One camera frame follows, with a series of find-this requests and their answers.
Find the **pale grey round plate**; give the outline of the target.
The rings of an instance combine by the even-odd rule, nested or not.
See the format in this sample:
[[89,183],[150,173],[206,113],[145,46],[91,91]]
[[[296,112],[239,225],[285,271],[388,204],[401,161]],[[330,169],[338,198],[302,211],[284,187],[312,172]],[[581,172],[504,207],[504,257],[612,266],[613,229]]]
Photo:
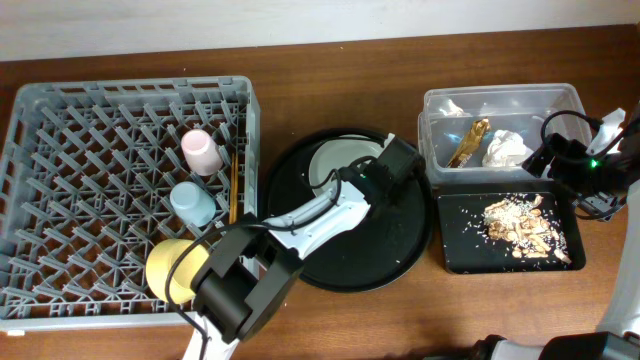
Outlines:
[[347,167],[360,158],[378,158],[389,142],[389,136],[374,139],[357,134],[340,135],[324,142],[312,154],[308,169],[309,183],[318,185],[332,169]]

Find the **light blue plastic cup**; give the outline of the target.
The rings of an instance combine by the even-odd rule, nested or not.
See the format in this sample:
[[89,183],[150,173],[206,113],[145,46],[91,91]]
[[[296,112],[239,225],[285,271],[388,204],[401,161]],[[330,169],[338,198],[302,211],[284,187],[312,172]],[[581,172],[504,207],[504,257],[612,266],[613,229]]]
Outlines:
[[193,182],[181,182],[170,192],[170,204],[185,225],[202,227],[210,223],[216,212],[213,198]]

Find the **white tissue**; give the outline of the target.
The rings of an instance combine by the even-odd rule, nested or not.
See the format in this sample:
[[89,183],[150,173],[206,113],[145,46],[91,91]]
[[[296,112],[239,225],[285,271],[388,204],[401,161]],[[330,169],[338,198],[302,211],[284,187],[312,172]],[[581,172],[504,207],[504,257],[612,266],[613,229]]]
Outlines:
[[483,167],[501,168],[520,166],[533,154],[523,138],[515,132],[497,130],[482,159]]

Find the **food scraps and rice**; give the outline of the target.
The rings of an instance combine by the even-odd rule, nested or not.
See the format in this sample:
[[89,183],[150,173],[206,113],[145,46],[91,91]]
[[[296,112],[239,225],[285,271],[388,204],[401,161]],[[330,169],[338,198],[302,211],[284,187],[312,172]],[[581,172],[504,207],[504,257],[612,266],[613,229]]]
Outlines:
[[573,263],[559,215],[540,193],[481,195],[480,205],[460,208],[467,219],[461,233],[476,237],[475,248],[485,245],[501,260],[520,264],[532,260],[567,267]]

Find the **brown gold snack wrapper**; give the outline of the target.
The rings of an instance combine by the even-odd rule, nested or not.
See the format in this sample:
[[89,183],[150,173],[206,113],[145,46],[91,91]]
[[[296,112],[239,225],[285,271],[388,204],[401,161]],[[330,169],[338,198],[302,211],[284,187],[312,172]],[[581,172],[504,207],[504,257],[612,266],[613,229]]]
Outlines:
[[447,163],[448,168],[462,168],[466,165],[474,152],[480,147],[485,134],[491,129],[488,118],[474,121],[470,130],[462,138],[456,151]]

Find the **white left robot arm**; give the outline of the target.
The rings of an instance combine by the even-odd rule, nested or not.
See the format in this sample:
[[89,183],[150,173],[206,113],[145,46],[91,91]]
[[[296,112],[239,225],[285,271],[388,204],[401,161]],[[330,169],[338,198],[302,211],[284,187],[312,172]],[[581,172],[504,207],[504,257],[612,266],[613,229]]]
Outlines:
[[238,344],[273,317],[309,258],[329,250],[323,267],[363,261],[397,265],[404,244],[420,240],[426,206],[419,176],[424,159],[404,140],[389,135],[381,153],[361,156],[332,170],[329,189],[286,214],[252,215],[189,243],[171,262],[164,285],[168,304],[176,275],[191,291],[194,329],[187,359],[228,359]]

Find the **pink plastic cup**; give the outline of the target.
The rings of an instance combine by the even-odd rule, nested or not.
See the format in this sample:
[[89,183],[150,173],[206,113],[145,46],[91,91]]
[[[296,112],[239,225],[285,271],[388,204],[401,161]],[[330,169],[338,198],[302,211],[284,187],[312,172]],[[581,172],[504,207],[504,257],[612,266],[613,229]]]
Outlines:
[[192,129],[181,138],[181,149],[189,168],[200,176],[210,176],[223,167],[218,146],[204,130]]

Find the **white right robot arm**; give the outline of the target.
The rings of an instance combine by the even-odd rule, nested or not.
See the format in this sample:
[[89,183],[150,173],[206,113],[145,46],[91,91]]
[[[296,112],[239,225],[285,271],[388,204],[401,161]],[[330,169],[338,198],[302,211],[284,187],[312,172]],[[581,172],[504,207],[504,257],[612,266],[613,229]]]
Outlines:
[[582,220],[607,220],[627,210],[625,227],[592,230],[601,265],[586,276],[518,275],[493,298],[494,310],[520,329],[539,336],[580,323],[602,301],[602,284],[615,281],[593,332],[555,337],[527,346],[489,335],[470,350],[472,359],[636,359],[639,356],[639,117],[618,109],[589,119],[596,136],[581,148],[558,134],[543,133],[541,147],[523,164],[567,190]]

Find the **yellow plastic bowl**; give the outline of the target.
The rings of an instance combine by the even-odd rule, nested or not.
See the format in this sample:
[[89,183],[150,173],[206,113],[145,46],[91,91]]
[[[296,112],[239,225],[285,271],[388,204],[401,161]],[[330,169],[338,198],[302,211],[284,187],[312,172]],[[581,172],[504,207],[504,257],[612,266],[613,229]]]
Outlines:
[[[169,271],[191,243],[192,240],[167,239],[157,244],[147,257],[147,283],[152,293],[162,301],[167,301],[165,285]],[[208,250],[198,245],[177,267],[170,284],[170,295],[176,304],[186,303],[196,296],[190,288],[191,281],[208,258]]]

